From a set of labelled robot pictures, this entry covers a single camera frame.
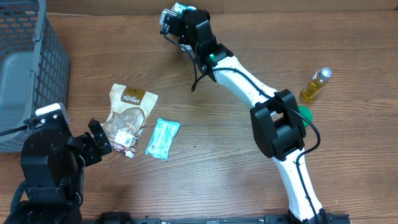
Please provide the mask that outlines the brown labelled food package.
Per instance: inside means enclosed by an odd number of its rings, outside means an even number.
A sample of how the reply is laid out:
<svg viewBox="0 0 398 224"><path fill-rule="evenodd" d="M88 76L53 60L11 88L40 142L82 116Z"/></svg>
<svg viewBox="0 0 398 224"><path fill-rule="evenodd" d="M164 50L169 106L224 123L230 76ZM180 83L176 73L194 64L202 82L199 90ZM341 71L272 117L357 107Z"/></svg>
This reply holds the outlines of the brown labelled food package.
<svg viewBox="0 0 398 224"><path fill-rule="evenodd" d="M102 124L114 150L132 158L146 119L158 96L138 88L115 83L109 92L111 103L107 120Z"/></svg>

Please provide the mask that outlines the white green snack package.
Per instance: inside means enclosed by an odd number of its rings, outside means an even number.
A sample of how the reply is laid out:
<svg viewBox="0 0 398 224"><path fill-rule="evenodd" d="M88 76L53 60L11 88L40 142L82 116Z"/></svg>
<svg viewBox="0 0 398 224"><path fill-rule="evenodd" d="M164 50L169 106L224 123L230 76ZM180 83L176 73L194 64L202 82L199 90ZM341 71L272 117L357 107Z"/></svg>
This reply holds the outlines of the white green snack package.
<svg viewBox="0 0 398 224"><path fill-rule="evenodd" d="M180 129L180 123L159 118L155 124L154 132L148 143L146 155L150 154L157 159L169 159L172 143Z"/></svg>

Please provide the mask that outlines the teal tissue pack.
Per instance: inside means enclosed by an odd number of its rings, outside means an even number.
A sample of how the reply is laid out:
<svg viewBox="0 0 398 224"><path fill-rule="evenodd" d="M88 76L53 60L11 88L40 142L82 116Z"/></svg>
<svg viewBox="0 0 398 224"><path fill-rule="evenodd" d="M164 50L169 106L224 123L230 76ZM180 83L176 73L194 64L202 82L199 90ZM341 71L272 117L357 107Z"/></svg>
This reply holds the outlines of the teal tissue pack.
<svg viewBox="0 0 398 224"><path fill-rule="evenodd" d="M172 6L171 10L176 12L177 14L182 14L184 10L194 11L194 10L196 10L196 7L194 7L194 6L186 6L186 5L183 5L183 4L180 4L180 3L176 2Z"/></svg>

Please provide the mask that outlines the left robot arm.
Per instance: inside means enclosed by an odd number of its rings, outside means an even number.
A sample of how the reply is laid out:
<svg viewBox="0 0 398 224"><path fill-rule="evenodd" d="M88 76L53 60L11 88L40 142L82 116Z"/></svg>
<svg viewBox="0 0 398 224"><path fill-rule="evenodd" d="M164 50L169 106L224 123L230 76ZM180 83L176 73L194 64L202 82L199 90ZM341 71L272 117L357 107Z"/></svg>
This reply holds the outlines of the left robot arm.
<svg viewBox="0 0 398 224"><path fill-rule="evenodd" d="M25 179L6 223L82 223L85 168L112 151L100 122L91 119L90 131L77 137L62 116L31 118L25 124L31 132L21 151Z"/></svg>

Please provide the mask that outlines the yellow oil bottle silver cap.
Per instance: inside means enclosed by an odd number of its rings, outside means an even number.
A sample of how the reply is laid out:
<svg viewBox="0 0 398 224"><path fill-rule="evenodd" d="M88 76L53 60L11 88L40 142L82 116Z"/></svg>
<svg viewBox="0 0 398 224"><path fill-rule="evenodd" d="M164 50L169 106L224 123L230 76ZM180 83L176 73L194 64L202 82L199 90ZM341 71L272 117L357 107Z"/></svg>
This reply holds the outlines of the yellow oil bottle silver cap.
<svg viewBox="0 0 398 224"><path fill-rule="evenodd" d="M299 98L304 102L311 102L316 94L328 83L332 74L332 70L328 67L316 71L308 85L301 90Z"/></svg>

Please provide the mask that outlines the green lid white jar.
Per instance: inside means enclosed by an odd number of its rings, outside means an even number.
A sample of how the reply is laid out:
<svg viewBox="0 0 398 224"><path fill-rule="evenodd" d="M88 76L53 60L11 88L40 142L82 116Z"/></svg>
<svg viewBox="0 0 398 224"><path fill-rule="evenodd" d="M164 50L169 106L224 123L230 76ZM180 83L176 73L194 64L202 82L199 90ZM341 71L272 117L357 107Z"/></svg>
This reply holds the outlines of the green lid white jar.
<svg viewBox="0 0 398 224"><path fill-rule="evenodd" d="M311 112L311 110L305 106L299 106L298 107L300 114L305 117L306 119L308 119L310 122L313 121L313 114Z"/></svg>

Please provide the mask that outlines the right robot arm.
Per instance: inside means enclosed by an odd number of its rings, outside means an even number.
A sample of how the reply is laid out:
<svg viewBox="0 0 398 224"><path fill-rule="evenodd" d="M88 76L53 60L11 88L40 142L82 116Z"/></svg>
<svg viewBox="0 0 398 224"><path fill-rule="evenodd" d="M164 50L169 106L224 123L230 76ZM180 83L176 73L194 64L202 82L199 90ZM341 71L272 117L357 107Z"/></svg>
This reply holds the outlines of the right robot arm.
<svg viewBox="0 0 398 224"><path fill-rule="evenodd" d="M311 121L300 114L289 90L277 91L246 70L237 57L217 42L206 10L175 4L164 9L159 23L164 37L186 51L193 64L195 90L204 77L224 86L249 107L254 140L279 170L288 200L290 223L327 223L328 218L310 181L304 148Z"/></svg>

